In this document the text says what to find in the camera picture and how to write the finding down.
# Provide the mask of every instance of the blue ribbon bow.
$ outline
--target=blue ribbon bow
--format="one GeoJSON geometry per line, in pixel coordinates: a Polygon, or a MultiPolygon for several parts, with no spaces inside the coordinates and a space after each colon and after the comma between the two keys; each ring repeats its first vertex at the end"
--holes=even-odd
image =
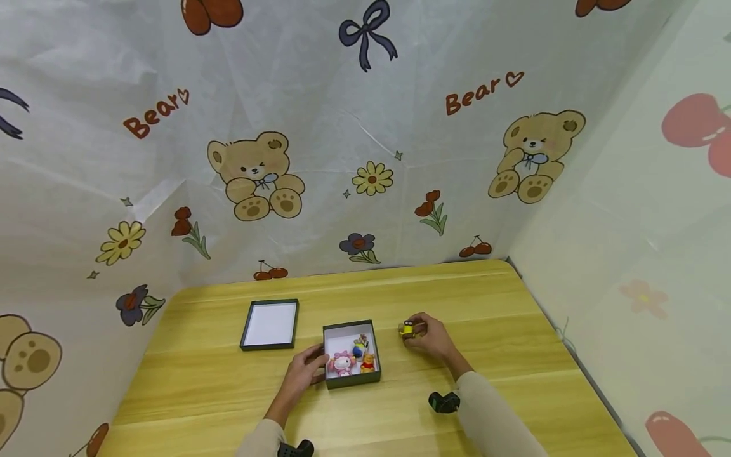
{"type": "MultiPolygon", "coordinates": [[[[9,100],[16,105],[22,107],[24,110],[29,111],[28,104],[25,102],[25,100],[21,99],[7,89],[0,88],[0,99],[9,100]]],[[[3,118],[2,116],[0,116],[0,131],[4,132],[10,137],[15,138],[16,140],[23,139],[23,137],[21,136],[23,134],[23,130],[18,129],[16,126],[6,121],[5,118],[3,118]]]]}
{"type": "Polygon", "coordinates": [[[544,153],[538,153],[538,154],[528,154],[527,152],[523,152],[523,160],[521,162],[528,162],[528,169],[531,169],[532,164],[544,164],[548,162],[548,156],[544,153]]]}
{"type": "Polygon", "coordinates": [[[254,184],[257,185],[257,187],[262,187],[263,189],[269,190],[269,184],[273,183],[279,179],[279,175],[276,173],[268,173],[264,178],[257,179],[254,181],[254,184]]]}
{"type": "Polygon", "coordinates": [[[338,35],[340,36],[340,42],[344,45],[353,46],[361,38],[363,38],[363,40],[360,41],[359,60],[360,68],[362,68],[366,73],[371,69],[371,62],[368,61],[368,35],[370,35],[376,43],[383,46],[383,48],[388,52],[388,56],[390,57],[389,60],[393,60],[398,57],[396,46],[393,45],[391,40],[374,32],[374,30],[379,28],[384,22],[386,22],[386,20],[388,20],[389,16],[391,16],[391,8],[388,6],[388,2],[386,0],[376,0],[363,14],[362,27],[350,19],[345,20],[342,24],[340,24],[340,31],[338,32],[338,35]],[[373,15],[376,13],[379,13],[379,15],[376,18],[373,18],[373,15]],[[349,34],[348,27],[355,27],[357,31],[353,34],[349,34]]]}

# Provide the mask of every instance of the beige sleeve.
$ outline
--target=beige sleeve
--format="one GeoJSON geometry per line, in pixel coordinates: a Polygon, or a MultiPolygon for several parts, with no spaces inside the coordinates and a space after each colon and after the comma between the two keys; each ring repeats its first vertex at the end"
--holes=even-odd
{"type": "Polygon", "coordinates": [[[526,424],[484,377],[469,371],[457,380],[459,420],[467,437],[487,457],[547,457],[526,424]]]}
{"type": "Polygon", "coordinates": [[[263,419],[236,451],[235,457],[276,457],[279,445],[287,442],[284,430],[271,419],[263,419]]]}

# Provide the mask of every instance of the bear ear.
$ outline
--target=bear ear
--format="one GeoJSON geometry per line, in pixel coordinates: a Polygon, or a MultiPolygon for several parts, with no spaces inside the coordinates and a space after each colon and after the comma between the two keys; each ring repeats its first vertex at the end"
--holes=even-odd
{"type": "Polygon", "coordinates": [[[265,144],[272,151],[286,152],[289,140],[279,132],[263,132],[257,137],[257,143],[265,144]]]}
{"type": "Polygon", "coordinates": [[[29,331],[31,331],[31,326],[22,317],[15,314],[0,316],[0,360],[5,360],[12,342],[29,331]]]}
{"type": "Polygon", "coordinates": [[[505,144],[505,147],[509,147],[510,144],[515,142],[515,138],[520,134],[520,129],[524,128],[526,125],[526,121],[528,121],[528,116],[523,116],[510,124],[510,127],[507,128],[505,136],[503,137],[503,144],[505,144]]]}
{"type": "Polygon", "coordinates": [[[583,114],[574,110],[561,111],[556,115],[556,120],[561,128],[569,133],[571,138],[579,135],[586,125],[586,118],[583,114]]]}
{"type": "Polygon", "coordinates": [[[219,141],[211,141],[208,144],[208,161],[211,163],[211,167],[213,167],[216,173],[220,173],[225,160],[226,145],[219,141]]]}

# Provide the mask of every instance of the wood grain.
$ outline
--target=wood grain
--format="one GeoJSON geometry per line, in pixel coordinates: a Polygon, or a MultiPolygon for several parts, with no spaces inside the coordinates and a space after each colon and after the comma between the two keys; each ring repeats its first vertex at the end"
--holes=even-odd
{"type": "Polygon", "coordinates": [[[179,292],[121,403],[101,457],[231,456],[264,415],[292,355],[322,326],[372,319],[381,382],[312,388],[287,423],[318,456],[476,456],[433,391],[453,384],[396,326],[426,311],[508,400],[551,456],[634,456],[511,267],[499,260],[197,287],[179,292]],[[299,298],[293,350],[238,348],[253,300],[299,298]]]}

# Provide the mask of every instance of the purple flower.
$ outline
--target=purple flower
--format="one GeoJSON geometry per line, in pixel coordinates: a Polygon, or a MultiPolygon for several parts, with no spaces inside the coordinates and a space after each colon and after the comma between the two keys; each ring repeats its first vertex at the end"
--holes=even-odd
{"type": "Polygon", "coordinates": [[[147,296],[147,284],[135,287],[132,293],[126,293],[120,298],[117,298],[117,309],[119,315],[122,318],[122,322],[127,327],[132,327],[135,322],[142,320],[142,300],[147,296]]]}
{"type": "Polygon", "coordinates": [[[348,239],[340,242],[340,250],[347,252],[348,255],[358,255],[363,251],[370,251],[375,246],[373,235],[362,236],[359,233],[351,233],[348,239]]]}

